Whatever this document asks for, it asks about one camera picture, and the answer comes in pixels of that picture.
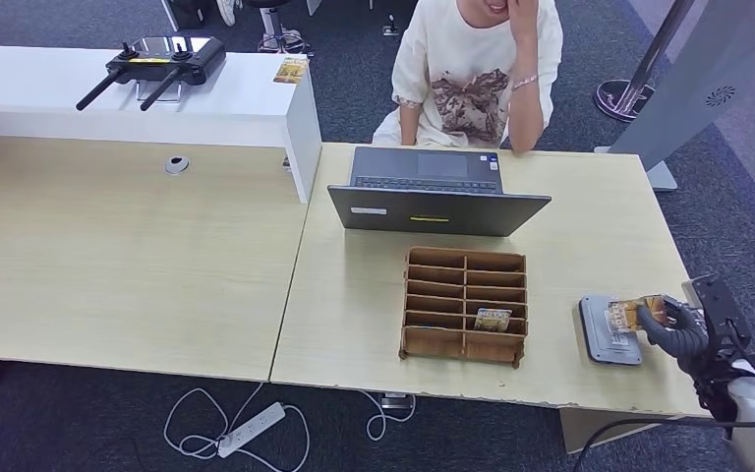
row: power strip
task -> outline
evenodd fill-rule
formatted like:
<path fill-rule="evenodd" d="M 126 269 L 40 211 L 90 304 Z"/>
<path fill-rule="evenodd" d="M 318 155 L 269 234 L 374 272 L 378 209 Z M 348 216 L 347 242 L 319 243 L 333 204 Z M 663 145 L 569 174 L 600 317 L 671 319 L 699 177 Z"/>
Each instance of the power strip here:
<path fill-rule="evenodd" d="M 278 401 L 265 408 L 247 423 L 233 430 L 218 442 L 218 456 L 227 457 L 243 445 L 252 441 L 256 436 L 267 431 L 285 417 L 285 410 Z"/>

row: light wood desk surface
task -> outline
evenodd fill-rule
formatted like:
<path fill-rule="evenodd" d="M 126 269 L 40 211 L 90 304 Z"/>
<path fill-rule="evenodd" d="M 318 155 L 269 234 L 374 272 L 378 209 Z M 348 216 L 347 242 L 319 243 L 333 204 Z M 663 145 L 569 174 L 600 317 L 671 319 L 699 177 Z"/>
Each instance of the light wood desk surface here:
<path fill-rule="evenodd" d="M 501 151 L 505 192 L 553 200 L 499 239 L 344 230 L 326 186 L 348 181 L 353 148 L 323 146 L 272 382 L 704 414 L 690 379 L 643 337 L 640 367 L 596 365 L 583 346 L 584 295 L 680 295 L 687 278 L 636 156 Z M 404 256 L 417 245 L 526 255 L 529 334 L 518 370 L 398 358 Z"/>
<path fill-rule="evenodd" d="M 266 381 L 307 208 L 283 155 L 0 138 L 0 359 Z"/>

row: chair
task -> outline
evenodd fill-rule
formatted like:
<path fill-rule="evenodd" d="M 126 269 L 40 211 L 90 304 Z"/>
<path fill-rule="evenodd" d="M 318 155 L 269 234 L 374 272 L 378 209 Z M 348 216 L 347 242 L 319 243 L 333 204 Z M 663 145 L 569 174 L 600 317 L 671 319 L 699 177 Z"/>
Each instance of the chair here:
<path fill-rule="evenodd" d="M 285 31 L 279 21 L 278 8 L 291 0 L 244 0 L 244 4 L 261 10 L 262 19 L 267 15 L 270 19 L 264 22 L 265 36 L 259 41 L 258 52 L 274 54 L 304 54 L 308 44 L 295 31 Z"/>

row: hand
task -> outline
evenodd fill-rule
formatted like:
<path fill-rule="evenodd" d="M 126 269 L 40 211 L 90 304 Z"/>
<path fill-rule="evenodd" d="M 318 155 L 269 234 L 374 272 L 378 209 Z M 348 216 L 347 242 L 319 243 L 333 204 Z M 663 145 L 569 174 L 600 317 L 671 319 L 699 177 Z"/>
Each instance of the hand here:
<path fill-rule="evenodd" d="M 517 44 L 526 40 L 537 42 L 537 13 L 540 0 L 508 0 L 510 32 Z"/>
<path fill-rule="evenodd" d="M 670 311 L 668 316 L 675 318 L 675 326 L 667 329 L 657 322 L 650 310 L 638 305 L 636 310 L 638 324 L 647 333 L 650 344 L 657 344 L 667 354 L 678 359 L 678 367 L 687 372 L 687 363 L 708 347 L 708 332 L 696 323 L 696 315 L 687 306 L 680 304 L 677 311 Z"/>

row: wooden organizer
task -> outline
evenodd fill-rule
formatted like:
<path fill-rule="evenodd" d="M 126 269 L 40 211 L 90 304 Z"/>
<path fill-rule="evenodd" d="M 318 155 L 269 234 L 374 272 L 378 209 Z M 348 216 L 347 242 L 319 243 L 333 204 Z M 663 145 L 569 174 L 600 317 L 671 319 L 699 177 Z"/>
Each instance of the wooden organizer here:
<path fill-rule="evenodd" d="M 524 256 L 414 247 L 406 262 L 401 359 L 414 354 L 519 367 L 528 335 Z M 507 330 L 474 330 L 480 308 L 511 310 Z"/>

